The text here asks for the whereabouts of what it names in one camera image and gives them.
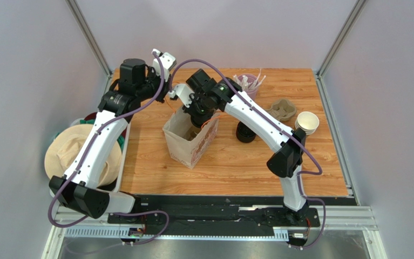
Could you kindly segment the white paper takeout bag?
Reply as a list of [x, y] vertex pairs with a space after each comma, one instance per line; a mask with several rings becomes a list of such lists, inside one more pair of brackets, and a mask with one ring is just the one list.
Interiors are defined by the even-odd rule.
[[219, 116], [220, 113], [215, 112], [212, 119], [201, 126], [198, 136], [188, 141], [187, 132], [193, 126], [190, 115], [183, 107], [178, 108], [162, 128], [171, 158], [193, 169], [217, 135]]

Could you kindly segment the single brown paper cup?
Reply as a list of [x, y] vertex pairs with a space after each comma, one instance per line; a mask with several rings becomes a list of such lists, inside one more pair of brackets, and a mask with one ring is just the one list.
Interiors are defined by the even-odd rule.
[[201, 132], [201, 130], [202, 129], [199, 127], [192, 126], [187, 132], [187, 140], [192, 141], [193, 139], [195, 139]]

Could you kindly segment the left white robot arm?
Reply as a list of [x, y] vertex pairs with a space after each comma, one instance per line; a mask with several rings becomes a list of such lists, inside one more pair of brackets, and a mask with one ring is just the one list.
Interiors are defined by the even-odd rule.
[[133, 195], [104, 189], [118, 178], [123, 157], [118, 139], [135, 113], [163, 101], [176, 63], [168, 53], [159, 54], [152, 65], [124, 60], [119, 78], [101, 98], [94, 122], [71, 126], [55, 137], [44, 157], [55, 201], [83, 218], [132, 211]]

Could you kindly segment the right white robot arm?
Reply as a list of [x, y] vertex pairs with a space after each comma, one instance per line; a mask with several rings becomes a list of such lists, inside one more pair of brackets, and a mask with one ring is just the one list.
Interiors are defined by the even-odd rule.
[[306, 134], [299, 129], [293, 131], [273, 118], [230, 78], [216, 81], [199, 69], [186, 84], [193, 91], [187, 109], [192, 123], [201, 126], [217, 110], [238, 119], [273, 151], [267, 167], [280, 178], [284, 205], [295, 212], [301, 210], [306, 199], [300, 193], [297, 174], [302, 169]]

